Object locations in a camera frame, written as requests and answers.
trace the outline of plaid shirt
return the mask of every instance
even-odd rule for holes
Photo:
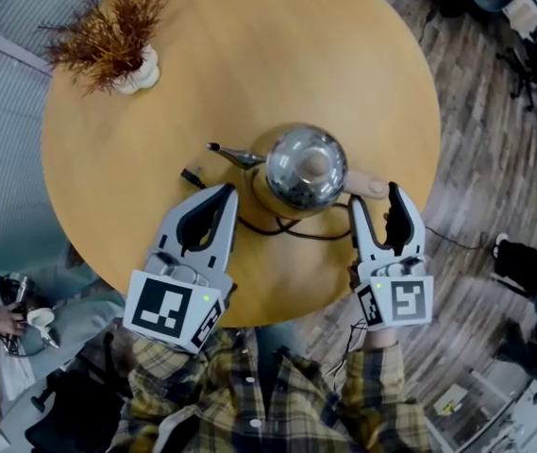
[[[348,353],[341,397],[317,362],[279,351],[267,417],[257,352],[253,329],[217,329],[196,356],[138,340],[134,397],[109,453],[430,451],[423,409],[403,395],[398,345]]]

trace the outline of table top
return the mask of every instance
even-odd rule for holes
[[[440,152],[437,95],[415,38],[384,0],[171,0],[151,41],[157,85],[97,92],[55,72],[42,131],[50,200],[77,251],[127,292],[163,215],[195,192],[179,174],[241,187],[241,170],[207,142],[249,147],[286,123],[309,123],[343,145],[351,168],[399,183],[421,210]],[[387,201],[369,202],[383,235]],[[274,218],[241,193],[240,214]],[[295,229],[337,234],[344,209]],[[228,273],[239,288],[225,327],[289,320],[349,293],[349,238],[264,237],[238,226]]]

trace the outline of kettle lid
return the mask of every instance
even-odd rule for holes
[[[298,125],[280,136],[266,161],[274,194],[302,210],[324,208],[344,190],[347,160],[337,140],[319,127]]]

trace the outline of white vase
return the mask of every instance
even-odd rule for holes
[[[143,50],[143,65],[140,69],[115,80],[115,89],[121,94],[133,94],[148,89],[159,80],[159,57],[149,43]]]

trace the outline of kettle handle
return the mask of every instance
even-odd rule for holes
[[[390,187],[378,177],[362,171],[349,171],[345,177],[344,191],[363,198],[382,200],[389,196]]]

